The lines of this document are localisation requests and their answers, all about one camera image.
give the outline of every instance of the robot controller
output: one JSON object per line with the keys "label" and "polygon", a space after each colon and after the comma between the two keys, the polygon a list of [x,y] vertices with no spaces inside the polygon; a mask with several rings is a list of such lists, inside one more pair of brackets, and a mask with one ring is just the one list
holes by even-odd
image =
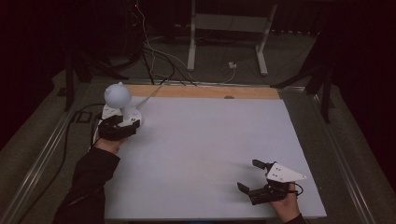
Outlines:
{"label": "robot controller", "polygon": [[116,141],[136,134],[143,118],[136,106],[132,106],[131,100],[131,93],[121,82],[105,90],[106,105],[98,125],[101,138]]}
{"label": "robot controller", "polygon": [[263,170],[268,170],[268,174],[266,174],[268,184],[262,189],[250,190],[247,186],[239,182],[237,183],[239,190],[250,198],[253,205],[280,201],[285,199],[288,193],[298,193],[297,191],[289,190],[290,182],[306,179],[305,175],[299,174],[276,162],[264,163],[253,160],[253,165]]}

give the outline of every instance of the white metal frame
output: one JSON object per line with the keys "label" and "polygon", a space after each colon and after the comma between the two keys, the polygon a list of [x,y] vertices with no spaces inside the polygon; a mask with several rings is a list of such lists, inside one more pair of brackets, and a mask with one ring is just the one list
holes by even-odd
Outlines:
{"label": "white metal frame", "polygon": [[271,30],[276,7],[277,5],[272,6],[271,11],[266,18],[212,15],[196,13],[195,0],[191,0],[191,41],[187,70],[192,72],[195,67],[195,29],[230,30],[262,33],[262,42],[256,46],[256,54],[260,67],[260,74],[263,76],[268,75],[267,65],[262,51],[264,50],[265,43]]}

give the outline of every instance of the black sleeve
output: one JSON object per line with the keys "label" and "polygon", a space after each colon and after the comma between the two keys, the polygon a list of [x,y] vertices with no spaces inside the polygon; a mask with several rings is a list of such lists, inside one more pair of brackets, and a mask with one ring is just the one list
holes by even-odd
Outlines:
{"label": "black sleeve", "polygon": [[95,147],[82,157],[53,223],[105,223],[104,185],[113,177],[119,161],[116,155]]}
{"label": "black sleeve", "polygon": [[284,224],[305,224],[305,223],[306,222],[305,222],[303,216],[300,213],[299,216],[295,217],[294,219],[292,219],[292,220],[290,220],[288,222],[285,222]]}

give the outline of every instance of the hand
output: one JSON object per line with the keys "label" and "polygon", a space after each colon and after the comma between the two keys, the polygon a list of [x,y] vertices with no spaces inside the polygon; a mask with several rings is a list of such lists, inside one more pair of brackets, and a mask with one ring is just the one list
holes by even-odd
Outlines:
{"label": "hand", "polygon": [[[296,186],[294,183],[289,183],[290,191],[295,191],[295,188]],[[284,200],[271,202],[270,204],[282,222],[288,222],[300,215],[300,209],[297,204],[297,195],[295,193],[288,193]]]}
{"label": "hand", "polygon": [[109,141],[103,138],[99,138],[96,143],[95,147],[102,149],[104,151],[111,152],[113,154],[117,154],[120,150],[120,146],[126,142],[128,138],[122,138],[121,140],[118,141]]}

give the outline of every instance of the white board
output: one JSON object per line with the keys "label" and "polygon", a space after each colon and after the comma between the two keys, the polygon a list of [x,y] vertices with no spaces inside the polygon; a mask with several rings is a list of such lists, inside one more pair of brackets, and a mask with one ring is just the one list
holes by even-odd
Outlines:
{"label": "white board", "polygon": [[269,204],[251,205],[237,188],[266,184],[252,160],[306,175],[297,181],[304,188],[301,212],[326,216],[282,100],[152,97],[140,111],[143,125],[122,146],[106,184],[107,219],[276,217]]}

